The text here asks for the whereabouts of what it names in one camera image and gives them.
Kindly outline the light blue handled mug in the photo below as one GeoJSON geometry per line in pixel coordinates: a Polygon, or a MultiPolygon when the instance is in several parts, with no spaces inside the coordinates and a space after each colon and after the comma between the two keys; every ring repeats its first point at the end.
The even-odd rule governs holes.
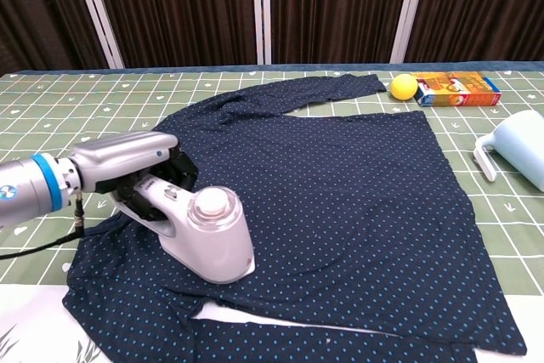
{"type": "Polygon", "coordinates": [[[486,154],[492,148],[539,191],[544,192],[544,116],[534,110],[520,111],[475,141],[474,158],[485,177],[494,182],[496,170],[486,154]]]}

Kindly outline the navy polka dot shirt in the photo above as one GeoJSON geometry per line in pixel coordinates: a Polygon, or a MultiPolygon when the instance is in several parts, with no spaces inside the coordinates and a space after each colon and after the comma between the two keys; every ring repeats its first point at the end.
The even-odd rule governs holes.
{"type": "Polygon", "coordinates": [[[113,363],[476,363],[524,355],[473,206],[420,111],[296,117],[383,90],[307,77],[220,94],[158,129],[196,187],[243,203],[256,268],[201,280],[117,214],[89,230],[63,304],[113,363]]]}

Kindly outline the white handheld steam iron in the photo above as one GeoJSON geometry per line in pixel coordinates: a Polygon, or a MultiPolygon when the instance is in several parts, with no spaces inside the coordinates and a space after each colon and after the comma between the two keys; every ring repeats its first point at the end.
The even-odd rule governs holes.
{"type": "Polygon", "coordinates": [[[111,193],[117,208],[155,232],[162,249],[205,281],[228,284],[255,270],[238,195],[223,186],[191,192],[154,175],[111,193]]]}

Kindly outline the yellow ball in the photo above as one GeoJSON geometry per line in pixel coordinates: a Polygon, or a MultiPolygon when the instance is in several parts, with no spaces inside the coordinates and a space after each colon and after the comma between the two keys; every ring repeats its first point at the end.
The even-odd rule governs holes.
{"type": "Polygon", "coordinates": [[[415,96],[418,90],[417,79],[409,73],[396,76],[390,84],[390,93],[397,100],[408,100],[415,96]]]}

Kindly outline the orange blue snack box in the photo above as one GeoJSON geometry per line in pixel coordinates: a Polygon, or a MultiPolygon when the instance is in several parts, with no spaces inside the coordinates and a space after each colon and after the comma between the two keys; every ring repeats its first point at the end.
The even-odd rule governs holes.
{"type": "Polygon", "coordinates": [[[419,71],[416,102],[421,107],[494,106],[502,92],[479,71],[419,71]]]}

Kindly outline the green grid tablecloth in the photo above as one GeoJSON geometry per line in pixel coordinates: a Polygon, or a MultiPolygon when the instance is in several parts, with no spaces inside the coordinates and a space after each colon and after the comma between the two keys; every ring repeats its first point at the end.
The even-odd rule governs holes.
{"type": "MultiPolygon", "coordinates": [[[[17,72],[0,77],[0,162],[38,152],[60,155],[76,142],[154,127],[165,116],[216,94],[269,82],[338,77],[332,67],[192,68],[77,73],[17,72]]],[[[500,90],[493,107],[425,110],[443,152],[473,202],[507,302],[528,346],[525,356],[479,351],[479,363],[544,363],[544,193],[499,156],[494,182],[473,158],[476,138],[512,114],[544,115],[544,68],[486,65],[500,90]]],[[[109,363],[65,311],[65,278],[75,243],[70,210],[0,230],[0,363],[109,363]]]]}

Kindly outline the brown curtain screen panel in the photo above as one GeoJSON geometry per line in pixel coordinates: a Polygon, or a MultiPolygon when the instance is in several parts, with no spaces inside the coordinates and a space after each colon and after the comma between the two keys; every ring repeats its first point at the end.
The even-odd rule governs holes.
{"type": "Polygon", "coordinates": [[[85,0],[0,0],[0,76],[108,67],[85,0]]]}
{"type": "Polygon", "coordinates": [[[404,61],[544,60],[544,0],[418,0],[404,61]]]}
{"type": "Polygon", "coordinates": [[[256,0],[258,62],[401,63],[419,0],[256,0]]]}
{"type": "Polygon", "coordinates": [[[85,0],[111,68],[262,65],[262,0],[85,0]]]}

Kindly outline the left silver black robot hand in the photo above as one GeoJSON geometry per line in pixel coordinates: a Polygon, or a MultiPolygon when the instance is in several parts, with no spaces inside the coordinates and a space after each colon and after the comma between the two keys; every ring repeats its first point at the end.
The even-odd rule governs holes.
{"type": "Polygon", "coordinates": [[[136,191],[137,183],[152,175],[184,190],[192,190],[198,168],[170,133],[119,133],[74,145],[68,158],[75,164],[82,190],[111,194],[123,213],[135,219],[167,219],[152,201],[136,191]]]}

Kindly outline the dark teal table padding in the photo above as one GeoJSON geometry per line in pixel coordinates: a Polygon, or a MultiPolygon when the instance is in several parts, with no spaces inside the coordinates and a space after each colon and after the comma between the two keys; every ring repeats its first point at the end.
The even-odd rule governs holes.
{"type": "Polygon", "coordinates": [[[22,70],[17,75],[42,74],[146,74],[180,72],[249,72],[249,71],[544,71],[541,61],[462,61],[430,63],[361,63],[361,64],[276,64],[276,65],[210,65],[183,67],[144,67],[89,70],[22,70]]]}

